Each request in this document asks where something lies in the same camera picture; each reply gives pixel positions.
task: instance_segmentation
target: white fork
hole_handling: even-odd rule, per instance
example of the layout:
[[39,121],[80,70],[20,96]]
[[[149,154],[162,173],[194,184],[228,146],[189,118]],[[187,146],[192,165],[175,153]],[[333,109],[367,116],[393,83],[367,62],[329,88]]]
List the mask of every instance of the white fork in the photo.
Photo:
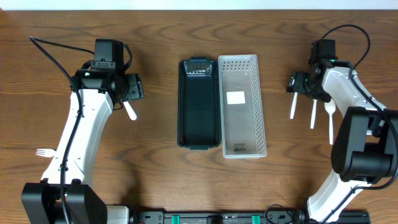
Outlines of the white fork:
[[55,155],[54,149],[37,149],[36,156],[48,157],[51,158]]

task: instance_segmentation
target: wooden tabletop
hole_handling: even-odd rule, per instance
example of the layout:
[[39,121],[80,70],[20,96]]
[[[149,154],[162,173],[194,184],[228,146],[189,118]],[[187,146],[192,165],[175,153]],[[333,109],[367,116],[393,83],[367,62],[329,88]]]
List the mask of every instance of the wooden tabletop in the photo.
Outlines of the wooden tabletop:
[[[398,110],[396,11],[53,11],[0,12],[0,223],[28,223],[21,203],[26,182],[38,182],[57,148],[70,106],[67,79],[29,36],[94,50],[95,39],[123,41],[133,54],[129,72],[141,74],[145,98],[132,103],[131,121],[114,111],[95,165],[95,192],[105,203],[139,210],[264,210],[279,203],[304,207],[331,171],[328,115],[312,100],[285,92],[293,71],[306,71],[310,44],[346,23],[365,28],[369,55],[357,68],[366,88]],[[364,36],[350,28],[330,34],[339,59],[356,62]],[[44,46],[73,75],[92,59],[85,52]],[[191,56],[256,54],[259,59],[267,157],[226,160],[222,147],[177,146],[178,62]],[[342,116],[335,113],[335,133]],[[349,208],[368,209],[373,223],[398,220],[398,183],[362,192]]]

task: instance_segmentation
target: white sticker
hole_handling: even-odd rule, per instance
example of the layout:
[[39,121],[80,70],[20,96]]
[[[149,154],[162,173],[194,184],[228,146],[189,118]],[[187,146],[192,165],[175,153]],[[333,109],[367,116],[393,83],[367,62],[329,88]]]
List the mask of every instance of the white sticker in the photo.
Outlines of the white sticker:
[[244,92],[226,92],[226,101],[227,104],[244,104]]

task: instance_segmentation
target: green tape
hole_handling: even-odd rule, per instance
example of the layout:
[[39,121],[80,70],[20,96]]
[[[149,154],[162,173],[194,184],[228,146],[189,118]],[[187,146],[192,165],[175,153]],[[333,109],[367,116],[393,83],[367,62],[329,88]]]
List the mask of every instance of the green tape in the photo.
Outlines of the green tape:
[[180,216],[172,215],[172,224],[180,224]]
[[260,224],[261,223],[261,219],[260,219],[259,215],[253,215],[251,217],[251,220],[252,220],[253,224]]

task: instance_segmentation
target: perforated basket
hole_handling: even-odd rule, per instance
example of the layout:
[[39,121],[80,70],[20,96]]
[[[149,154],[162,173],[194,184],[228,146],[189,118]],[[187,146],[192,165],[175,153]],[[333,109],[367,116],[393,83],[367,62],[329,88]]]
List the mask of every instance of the perforated basket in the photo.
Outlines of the perforated basket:
[[218,66],[224,157],[266,156],[257,56],[222,55]]

